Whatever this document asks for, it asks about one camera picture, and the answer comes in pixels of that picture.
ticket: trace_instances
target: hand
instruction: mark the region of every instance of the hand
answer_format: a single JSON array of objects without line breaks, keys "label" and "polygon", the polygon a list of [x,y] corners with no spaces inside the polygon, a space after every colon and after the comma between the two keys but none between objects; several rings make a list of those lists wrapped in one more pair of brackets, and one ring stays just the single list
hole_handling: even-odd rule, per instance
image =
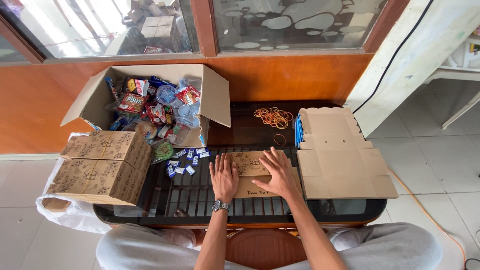
[{"label": "hand", "polygon": [[295,185],[287,156],[283,152],[275,151],[274,147],[270,149],[272,150],[271,152],[264,151],[267,159],[259,158],[259,160],[272,175],[272,180],[264,183],[260,180],[253,179],[252,183],[268,192],[278,194],[285,199],[299,195],[300,191]]},{"label": "hand", "polygon": [[221,157],[217,155],[215,169],[213,163],[210,163],[210,175],[212,176],[215,200],[230,203],[239,186],[237,164],[234,162],[230,169],[230,155],[225,153]]}]

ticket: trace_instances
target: black cable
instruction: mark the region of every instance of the black cable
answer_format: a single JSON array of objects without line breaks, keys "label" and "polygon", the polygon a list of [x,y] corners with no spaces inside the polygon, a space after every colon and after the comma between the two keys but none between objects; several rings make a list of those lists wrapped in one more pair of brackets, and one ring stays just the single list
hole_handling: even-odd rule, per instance
[{"label": "black cable", "polygon": [[478,259],[470,258],[470,259],[468,259],[468,260],[465,261],[465,265],[463,266],[463,270],[468,270],[468,269],[467,269],[467,262],[468,262],[469,260],[475,260],[475,261],[479,261],[479,262],[480,262],[480,260],[478,260]]},{"label": "black cable", "polygon": [[402,48],[403,44],[405,44],[405,42],[407,41],[407,39],[412,35],[413,31],[415,31],[415,29],[417,29],[417,26],[419,26],[420,22],[422,21],[423,17],[425,16],[425,13],[427,13],[428,9],[430,8],[430,5],[432,4],[433,0],[430,0],[427,4],[427,7],[425,8],[425,10],[422,12],[422,14],[420,15],[420,18],[419,20],[417,21],[417,23],[415,24],[415,26],[413,26],[412,30],[410,31],[410,33],[405,37],[405,39],[402,41],[402,43],[400,43],[400,46],[398,46],[398,48],[396,49],[396,51],[394,52],[392,58],[390,59],[390,62],[388,63],[387,67],[385,68],[385,71],[384,73],[382,74],[382,77],[380,77],[380,80],[378,81],[377,83],[377,87],[375,87],[375,90],[373,91],[373,93],[367,98],[367,100],[365,102],[363,102],[360,107],[358,107],[356,110],[353,111],[353,113],[356,113],[361,107],[363,107],[363,105],[365,105],[365,103],[367,103],[372,97],[373,95],[375,95],[375,93],[377,92],[378,90],[378,87],[380,86],[380,83],[382,82],[385,74],[387,73],[387,70],[388,68],[390,67],[390,65],[392,64],[393,62],[393,59],[395,58],[396,54],[398,53],[398,51]]}]

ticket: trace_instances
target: watch face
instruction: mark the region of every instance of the watch face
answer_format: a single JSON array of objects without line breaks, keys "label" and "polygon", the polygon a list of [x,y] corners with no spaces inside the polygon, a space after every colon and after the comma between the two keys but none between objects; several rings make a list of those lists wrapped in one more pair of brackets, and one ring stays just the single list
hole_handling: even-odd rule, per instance
[{"label": "watch face", "polygon": [[220,208],[220,205],[222,204],[222,202],[220,202],[220,200],[216,200],[213,202],[213,205],[212,205],[212,210],[213,211],[217,211],[219,208]]}]

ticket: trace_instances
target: gray sweatpants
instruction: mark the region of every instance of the gray sweatpants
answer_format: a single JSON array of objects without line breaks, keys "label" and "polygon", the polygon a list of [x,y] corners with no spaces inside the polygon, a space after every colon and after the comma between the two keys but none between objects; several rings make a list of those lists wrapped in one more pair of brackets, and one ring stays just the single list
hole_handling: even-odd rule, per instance
[{"label": "gray sweatpants", "polygon": [[[327,234],[350,270],[428,270],[442,258],[442,249],[425,229],[409,223],[377,224]],[[121,225],[98,242],[96,257],[105,270],[192,270],[199,251],[192,249],[190,230],[152,230]],[[250,269],[229,261],[225,269]],[[281,270],[310,269],[302,261]]]}]

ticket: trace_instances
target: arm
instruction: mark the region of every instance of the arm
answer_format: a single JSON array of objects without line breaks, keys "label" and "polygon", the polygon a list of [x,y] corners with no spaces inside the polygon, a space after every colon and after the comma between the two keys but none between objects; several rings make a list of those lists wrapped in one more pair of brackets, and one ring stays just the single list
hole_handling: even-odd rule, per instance
[{"label": "arm", "polygon": [[[237,191],[239,177],[236,163],[230,169],[230,155],[222,154],[215,158],[215,169],[210,163],[210,175],[215,193],[215,200],[229,203]],[[227,246],[227,217],[225,209],[213,211],[208,230],[200,249],[194,270],[225,268],[225,249]]]},{"label": "arm", "polygon": [[313,270],[346,270],[342,258],[310,213],[300,191],[296,188],[287,157],[284,153],[276,152],[275,148],[271,149],[271,152],[264,151],[267,159],[260,159],[260,162],[269,170],[272,180],[268,183],[256,180],[252,182],[266,191],[282,196],[287,201]]}]

